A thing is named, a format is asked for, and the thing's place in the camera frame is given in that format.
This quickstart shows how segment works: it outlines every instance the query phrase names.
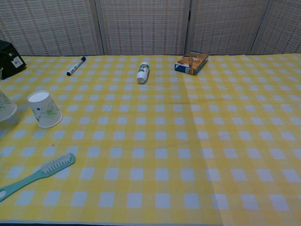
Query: black object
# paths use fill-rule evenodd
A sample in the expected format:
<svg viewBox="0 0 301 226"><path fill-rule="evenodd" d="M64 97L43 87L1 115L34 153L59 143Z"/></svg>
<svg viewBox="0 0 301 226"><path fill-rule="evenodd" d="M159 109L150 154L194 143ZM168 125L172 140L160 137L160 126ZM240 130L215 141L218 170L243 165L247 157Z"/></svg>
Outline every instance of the black object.
<svg viewBox="0 0 301 226"><path fill-rule="evenodd" d="M23 70L26 63L10 42L0 40L0 67L3 67L1 79L6 79Z"/></svg>

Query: paper cup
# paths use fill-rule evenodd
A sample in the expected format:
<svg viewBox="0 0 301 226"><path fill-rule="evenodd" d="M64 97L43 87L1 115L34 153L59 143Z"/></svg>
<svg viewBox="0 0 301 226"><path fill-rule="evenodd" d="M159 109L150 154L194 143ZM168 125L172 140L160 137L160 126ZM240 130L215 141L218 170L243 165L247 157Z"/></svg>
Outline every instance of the paper cup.
<svg viewBox="0 0 301 226"><path fill-rule="evenodd" d="M27 97L27 101L40 127L53 127L62 120L63 114L48 91L41 90L31 93Z"/></svg>
<svg viewBox="0 0 301 226"><path fill-rule="evenodd" d="M4 121L16 112L17 105L0 90L0 121Z"/></svg>

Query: cup rim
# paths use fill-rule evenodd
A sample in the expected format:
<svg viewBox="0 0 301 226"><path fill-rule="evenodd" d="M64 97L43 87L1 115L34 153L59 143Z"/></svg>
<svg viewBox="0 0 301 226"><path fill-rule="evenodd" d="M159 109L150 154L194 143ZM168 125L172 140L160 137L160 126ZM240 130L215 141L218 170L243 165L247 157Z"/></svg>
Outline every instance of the cup rim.
<svg viewBox="0 0 301 226"><path fill-rule="evenodd" d="M27 101L28 101L29 103L33 103L32 101L29 101L29 98L31 98L31 97L32 97L33 95L35 95L36 93L40 93L40 92L46 92L46 93L48 93L48 96L50 96L50 93L49 93L47 90L38 90L38 91L35 91L35 92L31 93L30 95L28 95Z"/></svg>

